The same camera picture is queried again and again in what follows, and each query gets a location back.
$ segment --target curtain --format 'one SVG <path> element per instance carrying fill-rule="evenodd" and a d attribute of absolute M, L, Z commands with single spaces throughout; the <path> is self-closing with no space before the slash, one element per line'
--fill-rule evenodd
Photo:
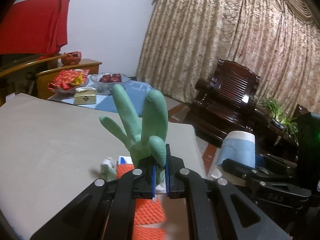
<path fill-rule="evenodd" d="M 158 0 L 137 78 L 191 103 L 198 79 L 219 58 L 261 77 L 258 97 L 291 114 L 297 103 L 320 113 L 320 31 L 301 0 Z"/>

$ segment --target potted plant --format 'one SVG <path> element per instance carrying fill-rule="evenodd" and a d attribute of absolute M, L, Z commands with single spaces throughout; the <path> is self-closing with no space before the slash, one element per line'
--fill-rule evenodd
<path fill-rule="evenodd" d="M 293 122 L 295 118 L 288 118 L 282 106 L 274 98 L 260 98 L 259 104 L 270 111 L 272 121 L 276 127 L 285 130 L 289 137 L 297 141 L 297 124 Z"/>

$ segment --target red fruit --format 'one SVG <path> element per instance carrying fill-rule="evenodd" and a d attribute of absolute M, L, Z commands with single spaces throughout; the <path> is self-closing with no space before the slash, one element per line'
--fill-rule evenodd
<path fill-rule="evenodd" d="M 110 82 L 120 82 L 118 78 L 111 78 Z"/>
<path fill-rule="evenodd" d="M 108 79 L 107 79 L 107 78 L 104 78 L 104 77 L 100 78 L 99 81 L 100 81 L 101 83 L 108 83 L 108 82 L 109 82 Z"/>
<path fill-rule="evenodd" d="M 106 78 L 108 80 L 108 82 L 110 82 L 111 75 L 110 74 L 103 75 L 103 78 Z"/>
<path fill-rule="evenodd" d="M 121 74 L 112 74 L 113 78 L 120 78 L 121 79 Z"/>

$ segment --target snack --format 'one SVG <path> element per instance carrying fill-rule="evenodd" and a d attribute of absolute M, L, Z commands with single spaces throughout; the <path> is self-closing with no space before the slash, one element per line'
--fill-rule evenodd
<path fill-rule="evenodd" d="M 60 73 L 48 84 L 48 89 L 70 90 L 86 82 L 89 69 L 61 70 Z"/>
<path fill-rule="evenodd" d="M 101 83 L 113 83 L 113 82 L 121 82 L 121 74 L 106 74 L 100 78 L 99 82 Z"/>
<path fill-rule="evenodd" d="M 95 88 L 76 88 L 75 105 L 95 104 L 97 100 L 97 90 Z"/>

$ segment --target black metal arm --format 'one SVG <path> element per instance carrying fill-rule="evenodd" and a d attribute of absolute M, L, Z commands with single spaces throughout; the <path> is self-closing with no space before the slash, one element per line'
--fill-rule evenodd
<path fill-rule="evenodd" d="M 121 179 L 95 180 L 31 240 L 132 239 L 135 199 L 155 194 L 156 163 L 142 159 Z M 189 239 L 288 240 L 289 236 L 225 178 L 210 181 L 184 167 L 167 145 L 167 195 L 185 198 Z"/>

